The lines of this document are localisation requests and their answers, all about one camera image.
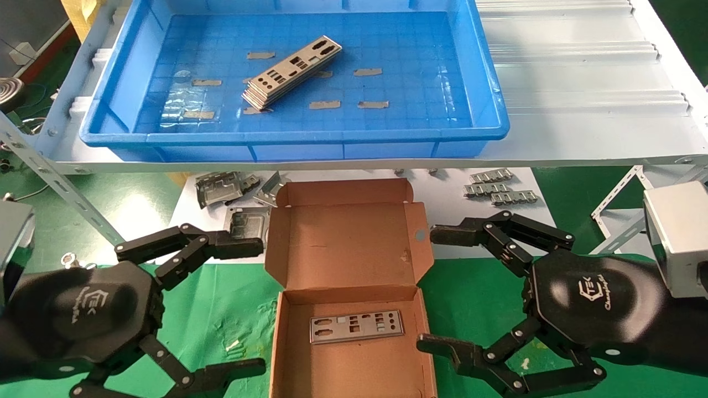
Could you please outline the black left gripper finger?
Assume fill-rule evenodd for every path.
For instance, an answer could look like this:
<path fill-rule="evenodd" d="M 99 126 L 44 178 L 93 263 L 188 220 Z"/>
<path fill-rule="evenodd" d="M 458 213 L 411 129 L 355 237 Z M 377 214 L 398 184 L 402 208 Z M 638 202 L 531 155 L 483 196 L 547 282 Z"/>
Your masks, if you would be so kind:
<path fill-rule="evenodd" d="M 134 264 L 172 255 L 154 277 L 163 290 L 172 290 L 209 259 L 250 259 L 263 254 L 264 244 L 261 238 L 235 238 L 227 230 L 205 231 L 185 223 L 117 244 L 114 252 L 117 260 Z"/>

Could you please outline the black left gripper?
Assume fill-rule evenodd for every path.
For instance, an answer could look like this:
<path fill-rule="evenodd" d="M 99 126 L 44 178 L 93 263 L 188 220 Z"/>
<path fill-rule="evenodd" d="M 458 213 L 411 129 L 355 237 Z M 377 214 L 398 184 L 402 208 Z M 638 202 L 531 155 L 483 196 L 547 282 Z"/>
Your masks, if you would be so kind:
<path fill-rule="evenodd" d="M 161 288 L 128 261 L 23 275 L 2 312 L 2 382 L 90 372 L 70 397 L 134 397 L 105 382 L 146 354 L 174 381 L 164 397 L 223 397 L 233 381 L 266 372 L 262 358 L 188 371 L 156 338 L 163 314 Z"/>

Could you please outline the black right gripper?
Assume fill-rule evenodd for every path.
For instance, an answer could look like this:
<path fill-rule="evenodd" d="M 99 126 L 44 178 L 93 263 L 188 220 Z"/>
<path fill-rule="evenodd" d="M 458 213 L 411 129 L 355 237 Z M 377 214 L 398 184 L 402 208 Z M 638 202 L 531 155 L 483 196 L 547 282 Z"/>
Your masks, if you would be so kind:
<path fill-rule="evenodd" d="M 421 333 L 415 343 L 420 352 L 445 356 L 455 373 L 485 381 L 500 396 L 591 390 L 606 378 L 591 356 L 621 365 L 706 368 L 706 299 L 673 297 L 653 263 L 576 255 L 566 251 L 574 245 L 573 235 L 510 211 L 433 225 L 430 240 L 481 246 L 516 277 L 528 277 L 524 311 L 533 317 L 488 348 L 430 333 Z M 549 254 L 533 264 L 520 242 Z M 511 370 L 507 360 L 538 334 L 573 365 L 528 375 Z"/>

